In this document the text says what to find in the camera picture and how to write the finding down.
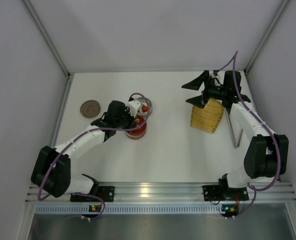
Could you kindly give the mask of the red round lid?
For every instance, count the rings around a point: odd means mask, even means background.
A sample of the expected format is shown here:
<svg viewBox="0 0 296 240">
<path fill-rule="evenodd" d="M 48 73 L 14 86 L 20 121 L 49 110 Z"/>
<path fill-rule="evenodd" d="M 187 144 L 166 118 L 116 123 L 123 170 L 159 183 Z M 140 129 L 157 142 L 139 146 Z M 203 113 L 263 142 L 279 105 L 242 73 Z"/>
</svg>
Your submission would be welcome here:
<svg viewBox="0 0 296 240">
<path fill-rule="evenodd" d="M 131 131 L 127 131 L 126 133 L 132 134 L 132 135 L 139 135 L 146 131 L 147 123 L 145 122 L 145 118 L 138 115 L 135 119 L 134 125 L 131 129 Z"/>
</svg>

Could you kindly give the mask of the aluminium mounting rail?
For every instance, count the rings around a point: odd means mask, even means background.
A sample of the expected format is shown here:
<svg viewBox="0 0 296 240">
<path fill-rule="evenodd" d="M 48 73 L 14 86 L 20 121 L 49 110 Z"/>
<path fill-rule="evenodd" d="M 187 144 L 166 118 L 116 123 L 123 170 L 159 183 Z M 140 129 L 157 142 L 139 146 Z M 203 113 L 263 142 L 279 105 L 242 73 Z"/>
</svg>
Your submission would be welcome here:
<svg viewBox="0 0 296 240">
<path fill-rule="evenodd" d="M 174 204 L 203 203 L 204 193 L 201 182 L 189 183 L 148 183 L 148 182 L 103 182 L 101 187 L 114 187 L 114 202 L 121 204 Z M 260 191 L 256 203 L 287 203 L 296 201 L 292 184 L 277 182 L 266 191 Z"/>
</svg>

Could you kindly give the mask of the beige round lid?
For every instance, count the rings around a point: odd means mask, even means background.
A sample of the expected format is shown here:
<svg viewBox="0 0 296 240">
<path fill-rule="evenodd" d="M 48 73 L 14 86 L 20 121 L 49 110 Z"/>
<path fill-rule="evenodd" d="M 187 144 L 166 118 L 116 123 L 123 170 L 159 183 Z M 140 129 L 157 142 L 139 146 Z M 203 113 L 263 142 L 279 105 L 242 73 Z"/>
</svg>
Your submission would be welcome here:
<svg viewBox="0 0 296 240">
<path fill-rule="evenodd" d="M 101 106 L 98 101 L 87 100 L 80 107 L 80 113 L 87 119 L 97 117 L 101 112 Z"/>
</svg>

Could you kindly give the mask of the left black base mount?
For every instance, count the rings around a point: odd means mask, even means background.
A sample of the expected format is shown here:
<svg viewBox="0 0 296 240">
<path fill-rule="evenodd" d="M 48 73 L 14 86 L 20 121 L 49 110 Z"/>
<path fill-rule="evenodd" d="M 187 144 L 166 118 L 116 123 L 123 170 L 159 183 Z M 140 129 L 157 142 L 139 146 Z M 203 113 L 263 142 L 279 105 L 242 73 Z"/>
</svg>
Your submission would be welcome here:
<svg viewBox="0 0 296 240">
<path fill-rule="evenodd" d="M 102 199 L 104 202 L 113 202 L 114 201 L 114 186 L 100 186 L 96 185 L 90 191 L 89 195 L 96 196 Z M 88 197 L 88 196 L 80 196 L 80 195 L 70 195 L 71 202 L 100 202 L 100 200 Z"/>
</svg>

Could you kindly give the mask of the far metal round tin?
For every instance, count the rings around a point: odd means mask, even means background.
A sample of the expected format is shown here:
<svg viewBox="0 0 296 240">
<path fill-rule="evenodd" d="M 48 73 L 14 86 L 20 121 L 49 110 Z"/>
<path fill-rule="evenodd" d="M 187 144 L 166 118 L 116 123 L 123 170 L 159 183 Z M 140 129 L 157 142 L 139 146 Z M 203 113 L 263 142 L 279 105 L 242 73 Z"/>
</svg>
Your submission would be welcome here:
<svg viewBox="0 0 296 240">
<path fill-rule="evenodd" d="M 146 118 L 147 116 L 149 116 L 152 111 L 153 111 L 153 105 L 150 99 L 148 98 L 143 98 L 143 97 L 139 97 L 138 98 L 139 101 L 142 102 L 143 106 L 147 106 L 148 107 L 148 111 L 147 112 L 143 112 L 142 108 L 138 111 L 138 115 L 142 116 L 144 118 Z"/>
</svg>

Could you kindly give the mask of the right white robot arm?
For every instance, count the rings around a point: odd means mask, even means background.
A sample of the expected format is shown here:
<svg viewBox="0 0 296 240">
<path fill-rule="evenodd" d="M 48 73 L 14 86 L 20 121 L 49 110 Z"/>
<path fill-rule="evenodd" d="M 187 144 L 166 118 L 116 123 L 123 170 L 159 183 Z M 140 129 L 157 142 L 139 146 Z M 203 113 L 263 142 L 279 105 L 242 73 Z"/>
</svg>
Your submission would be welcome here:
<svg viewBox="0 0 296 240">
<path fill-rule="evenodd" d="M 289 139 L 284 134 L 276 134 L 258 116 L 250 98 L 241 93 L 241 79 L 240 72 L 228 70 L 220 83 L 217 70 L 205 70 L 182 85 L 182 88 L 193 91 L 203 86 L 199 96 L 186 102 L 201 110 L 211 100 L 219 101 L 250 141 L 242 166 L 219 179 L 218 191 L 226 201 L 246 194 L 248 188 L 261 192 L 270 189 L 287 168 Z"/>
</svg>

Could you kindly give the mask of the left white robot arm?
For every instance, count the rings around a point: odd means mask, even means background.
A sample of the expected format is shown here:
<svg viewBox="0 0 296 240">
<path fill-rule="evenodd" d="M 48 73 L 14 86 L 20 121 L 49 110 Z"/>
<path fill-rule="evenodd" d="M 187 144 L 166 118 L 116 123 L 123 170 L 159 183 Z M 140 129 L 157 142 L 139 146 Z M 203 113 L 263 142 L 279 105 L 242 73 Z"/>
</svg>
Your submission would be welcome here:
<svg viewBox="0 0 296 240">
<path fill-rule="evenodd" d="M 58 198 L 64 194 L 95 195 L 98 182 L 83 173 L 73 175 L 77 161 L 93 147 L 114 136 L 117 130 L 128 130 L 135 122 L 142 103 L 113 100 L 102 117 L 94 120 L 82 133 L 55 147 L 43 147 L 32 171 L 31 182 L 40 190 Z"/>
</svg>

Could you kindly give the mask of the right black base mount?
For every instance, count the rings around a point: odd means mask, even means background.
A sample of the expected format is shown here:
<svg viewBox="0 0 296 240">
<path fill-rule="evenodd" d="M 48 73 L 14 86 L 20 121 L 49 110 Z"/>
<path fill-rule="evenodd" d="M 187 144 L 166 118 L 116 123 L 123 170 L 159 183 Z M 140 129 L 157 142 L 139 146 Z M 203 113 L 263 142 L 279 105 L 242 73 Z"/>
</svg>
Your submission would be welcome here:
<svg viewBox="0 0 296 240">
<path fill-rule="evenodd" d="M 249 195 L 247 188 L 229 188 L 218 184 L 202 186 L 204 200 L 206 202 L 221 201 L 248 201 Z"/>
</svg>

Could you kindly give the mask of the metal serving tongs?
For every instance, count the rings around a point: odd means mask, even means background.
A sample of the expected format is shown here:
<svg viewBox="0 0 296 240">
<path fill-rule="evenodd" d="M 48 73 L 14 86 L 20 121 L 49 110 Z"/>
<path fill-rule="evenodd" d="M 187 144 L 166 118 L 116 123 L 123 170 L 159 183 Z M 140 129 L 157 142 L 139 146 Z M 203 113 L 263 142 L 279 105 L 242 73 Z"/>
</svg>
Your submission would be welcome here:
<svg viewBox="0 0 296 240">
<path fill-rule="evenodd" d="M 225 110 L 225 116 L 226 116 L 226 119 L 227 119 L 229 132 L 230 132 L 230 137 L 231 137 L 231 140 L 232 140 L 233 147 L 235 149 L 238 149 L 240 147 L 240 144 L 241 144 L 241 140 L 242 140 L 242 136 L 243 136 L 243 129 L 241 128 L 240 131 L 239 131 L 239 134 L 236 135 L 236 132 L 234 130 L 231 117 L 230 117 L 227 110 Z"/>
</svg>

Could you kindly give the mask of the bamboo woven tray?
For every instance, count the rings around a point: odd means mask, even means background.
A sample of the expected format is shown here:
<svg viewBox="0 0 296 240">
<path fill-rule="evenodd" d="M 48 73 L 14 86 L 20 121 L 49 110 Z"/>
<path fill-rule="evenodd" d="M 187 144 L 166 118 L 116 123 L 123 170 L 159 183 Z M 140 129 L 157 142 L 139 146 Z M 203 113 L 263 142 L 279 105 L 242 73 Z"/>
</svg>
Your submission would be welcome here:
<svg viewBox="0 0 296 240">
<path fill-rule="evenodd" d="M 214 133 L 224 114 L 224 107 L 221 102 L 209 99 L 204 108 L 192 107 L 190 126 L 203 131 Z"/>
</svg>

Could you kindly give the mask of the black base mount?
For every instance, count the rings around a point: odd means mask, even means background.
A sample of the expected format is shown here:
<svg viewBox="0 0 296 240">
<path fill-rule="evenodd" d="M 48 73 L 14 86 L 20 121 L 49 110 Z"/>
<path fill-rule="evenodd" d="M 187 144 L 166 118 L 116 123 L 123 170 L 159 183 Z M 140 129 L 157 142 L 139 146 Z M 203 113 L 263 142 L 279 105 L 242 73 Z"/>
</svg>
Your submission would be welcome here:
<svg viewBox="0 0 296 240">
<path fill-rule="evenodd" d="M 89 195 L 96 196 L 102 199 L 104 202 L 113 202 L 114 201 L 114 186 L 100 186 L 96 185 L 90 191 Z M 80 195 L 70 195 L 71 202 L 100 202 L 100 200 L 88 197 L 88 196 L 80 196 Z"/>
<path fill-rule="evenodd" d="M 204 200 L 206 202 L 221 201 L 248 201 L 249 195 L 247 188 L 229 188 L 218 184 L 202 186 Z"/>
</svg>

